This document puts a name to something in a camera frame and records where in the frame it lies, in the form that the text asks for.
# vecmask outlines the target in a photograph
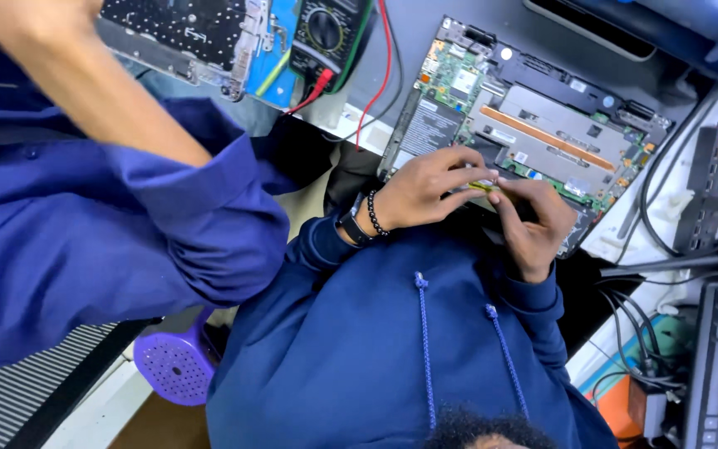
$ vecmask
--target digital multimeter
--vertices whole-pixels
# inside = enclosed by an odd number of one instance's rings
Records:
[[[337,92],[357,56],[373,0],[303,0],[290,50],[290,69],[314,82],[323,69],[334,76],[324,93]]]

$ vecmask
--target red wire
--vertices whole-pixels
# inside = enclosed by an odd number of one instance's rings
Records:
[[[364,111],[362,111],[361,113],[361,118],[359,119],[359,128],[357,128],[357,151],[359,151],[359,134],[361,133],[361,124],[364,121],[364,116],[367,115],[367,111],[370,110],[370,107],[376,102],[376,100],[378,100],[378,97],[381,97],[381,93],[384,92],[384,89],[387,88],[387,81],[389,81],[389,71],[391,70],[393,65],[393,43],[392,38],[389,34],[387,7],[384,5],[384,0],[378,0],[378,9],[381,12],[381,18],[384,20],[384,35],[387,38],[387,72],[384,74],[384,82],[381,84],[381,88],[378,89],[376,96],[373,97],[372,100],[370,100],[370,103],[367,104],[367,106],[364,108]]]
[[[312,93],[309,95],[309,97],[306,97],[304,101],[301,101],[298,106],[295,106],[294,108],[285,112],[284,115],[296,113],[300,108],[309,105],[312,101],[315,101],[317,97],[320,97],[320,94],[323,93],[323,90],[329,84],[329,81],[331,81],[332,76],[334,76],[334,72],[332,72],[331,69],[323,69],[323,71],[320,73],[320,76],[317,77],[317,83],[315,83],[314,89],[312,89]]]

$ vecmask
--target purple stool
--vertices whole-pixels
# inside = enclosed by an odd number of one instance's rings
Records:
[[[204,325],[212,308],[190,308],[147,328],[135,340],[135,365],[154,391],[179,405],[202,405],[220,363]]]

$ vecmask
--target smartwatch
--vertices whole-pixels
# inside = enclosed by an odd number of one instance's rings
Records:
[[[359,212],[359,208],[361,207],[362,201],[364,201],[364,195],[359,193],[357,200],[354,201],[354,207],[348,210],[337,221],[337,223],[340,224],[340,227],[345,230],[345,233],[348,234],[348,237],[350,237],[351,240],[356,242],[357,246],[366,246],[371,241],[373,241],[373,238],[367,235],[367,233],[362,230],[361,226],[357,222],[357,213]]]

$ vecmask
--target striped mat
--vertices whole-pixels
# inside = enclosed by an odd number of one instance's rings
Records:
[[[115,327],[80,326],[58,346],[0,368],[0,449]]]

